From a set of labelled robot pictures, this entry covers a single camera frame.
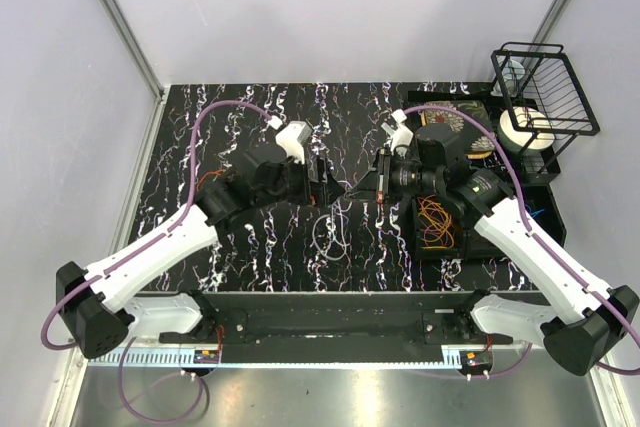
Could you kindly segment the black bin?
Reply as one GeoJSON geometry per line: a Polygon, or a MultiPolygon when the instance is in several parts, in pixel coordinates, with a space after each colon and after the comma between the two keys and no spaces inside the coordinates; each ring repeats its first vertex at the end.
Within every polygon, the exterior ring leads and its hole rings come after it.
{"type": "Polygon", "coordinates": [[[413,220],[416,247],[420,254],[442,257],[459,254],[464,243],[462,226],[435,195],[418,196],[415,199],[413,220]]]}
{"type": "Polygon", "coordinates": [[[537,224],[560,246],[565,245],[566,227],[549,186],[525,185],[525,209],[537,224]]]}

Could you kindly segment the black tray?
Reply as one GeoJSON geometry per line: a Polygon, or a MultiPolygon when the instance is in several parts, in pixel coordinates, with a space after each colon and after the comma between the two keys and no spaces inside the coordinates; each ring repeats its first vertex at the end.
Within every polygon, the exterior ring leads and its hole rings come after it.
{"type": "Polygon", "coordinates": [[[501,97],[494,97],[488,93],[446,94],[409,91],[405,106],[420,105],[436,107],[436,110],[424,110],[411,114],[410,125],[414,129],[434,123],[447,124],[459,136],[467,158],[474,167],[488,168],[503,179],[509,180],[504,162],[496,152],[493,143],[465,119],[448,112],[448,109],[464,112],[497,137],[499,118],[504,111],[501,97]]]}

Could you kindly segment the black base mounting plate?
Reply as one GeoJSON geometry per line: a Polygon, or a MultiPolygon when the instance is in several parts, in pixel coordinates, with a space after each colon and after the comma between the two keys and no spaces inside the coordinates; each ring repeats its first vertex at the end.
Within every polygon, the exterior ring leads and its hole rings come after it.
{"type": "Polygon", "coordinates": [[[505,344],[510,335],[487,334],[471,320],[474,292],[217,293],[191,292],[202,318],[194,327],[163,327],[162,343],[226,345],[265,337],[399,337],[427,344],[505,344]]]}

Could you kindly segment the black bin right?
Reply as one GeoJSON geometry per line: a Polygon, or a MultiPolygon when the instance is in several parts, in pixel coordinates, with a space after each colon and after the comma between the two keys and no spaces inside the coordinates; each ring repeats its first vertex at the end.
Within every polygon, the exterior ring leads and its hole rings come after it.
{"type": "Polygon", "coordinates": [[[525,185],[525,209],[537,224],[560,246],[565,245],[566,227],[549,186],[525,185]]]}

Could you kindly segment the left aluminium frame post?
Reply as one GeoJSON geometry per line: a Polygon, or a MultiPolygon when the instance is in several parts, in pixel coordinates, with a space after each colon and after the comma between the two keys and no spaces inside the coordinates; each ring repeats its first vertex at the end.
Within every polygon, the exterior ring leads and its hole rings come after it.
{"type": "Polygon", "coordinates": [[[118,0],[99,0],[106,15],[135,64],[152,97],[158,101],[164,94],[164,86],[145,55],[118,0]]]}

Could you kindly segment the white cup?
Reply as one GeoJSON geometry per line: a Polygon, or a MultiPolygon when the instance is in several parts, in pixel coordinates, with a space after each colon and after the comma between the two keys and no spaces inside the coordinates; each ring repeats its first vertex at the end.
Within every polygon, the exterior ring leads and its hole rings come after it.
{"type": "Polygon", "coordinates": [[[510,96],[516,95],[519,90],[519,83],[526,74],[524,66],[516,60],[508,60],[501,73],[506,92],[510,96]]]}

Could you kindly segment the white plate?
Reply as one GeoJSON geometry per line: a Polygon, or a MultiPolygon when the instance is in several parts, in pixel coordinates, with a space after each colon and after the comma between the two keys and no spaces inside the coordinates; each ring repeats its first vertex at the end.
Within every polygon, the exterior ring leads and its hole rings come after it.
{"type": "Polygon", "coordinates": [[[510,112],[505,110],[499,118],[498,125],[498,140],[505,150],[530,156],[552,146],[555,136],[544,131],[550,129],[551,124],[543,113],[531,107],[515,107],[513,112],[516,126],[525,128],[525,131],[515,128],[510,112]]]}

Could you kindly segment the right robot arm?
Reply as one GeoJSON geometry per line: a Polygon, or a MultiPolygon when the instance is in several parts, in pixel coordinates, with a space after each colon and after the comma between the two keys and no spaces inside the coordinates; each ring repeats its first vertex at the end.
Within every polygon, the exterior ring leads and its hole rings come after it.
{"type": "Polygon", "coordinates": [[[452,217],[504,253],[548,302],[540,306],[476,291],[453,321],[463,342],[487,334],[522,340],[584,376],[631,331],[638,295],[626,285],[611,287],[572,258],[527,213],[514,184],[470,165],[447,124],[422,126],[408,142],[379,149],[347,195],[378,204],[435,196],[452,217]]]}

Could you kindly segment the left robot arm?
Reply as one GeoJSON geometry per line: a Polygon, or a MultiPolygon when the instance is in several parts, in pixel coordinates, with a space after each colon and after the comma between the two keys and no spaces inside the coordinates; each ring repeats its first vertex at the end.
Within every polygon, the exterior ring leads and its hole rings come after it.
{"type": "Polygon", "coordinates": [[[191,291],[141,298],[139,292],[180,261],[248,224],[263,207],[333,204],[343,187],[325,159],[317,158],[316,173],[311,179],[306,163],[275,144],[251,149],[145,236],[85,268],[74,262],[60,267],[56,309],[75,346],[85,358],[95,359],[135,336],[162,343],[216,340],[222,324],[203,295],[191,291]]]}

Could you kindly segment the black bin left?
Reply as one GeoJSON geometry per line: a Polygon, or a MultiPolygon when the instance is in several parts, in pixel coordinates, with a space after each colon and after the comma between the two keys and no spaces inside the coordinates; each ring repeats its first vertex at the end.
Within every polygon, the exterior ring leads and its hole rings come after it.
{"type": "Polygon", "coordinates": [[[416,247],[420,254],[442,257],[459,254],[464,243],[462,226],[435,195],[418,196],[415,199],[413,220],[416,247]]]}

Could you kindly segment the aluminium rail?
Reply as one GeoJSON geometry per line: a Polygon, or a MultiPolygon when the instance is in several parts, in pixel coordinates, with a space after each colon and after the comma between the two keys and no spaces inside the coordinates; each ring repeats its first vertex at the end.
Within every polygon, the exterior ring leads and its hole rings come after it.
{"type": "Polygon", "coordinates": [[[152,344],[137,341],[90,360],[91,367],[460,370],[491,364],[503,352],[522,353],[524,342],[426,344],[399,338],[302,337],[258,339],[246,344],[152,344]]]}

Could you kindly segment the black marble pattern mat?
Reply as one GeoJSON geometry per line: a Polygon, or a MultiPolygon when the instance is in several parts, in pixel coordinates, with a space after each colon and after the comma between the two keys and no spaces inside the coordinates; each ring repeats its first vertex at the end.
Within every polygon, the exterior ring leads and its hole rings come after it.
{"type": "MultiPolygon", "coordinates": [[[[381,124],[412,90],[470,94],[478,84],[373,82],[182,84],[171,86],[154,135],[128,237],[136,240],[186,201],[189,156],[211,183],[236,151],[272,136],[262,119],[304,120],[309,151],[325,157],[344,186],[359,180],[385,140],[381,124]]],[[[327,209],[287,203],[259,211],[217,246],[198,251],[152,280],[152,291],[460,291],[528,290],[506,257],[417,262],[394,207],[339,201],[327,209]]]]}

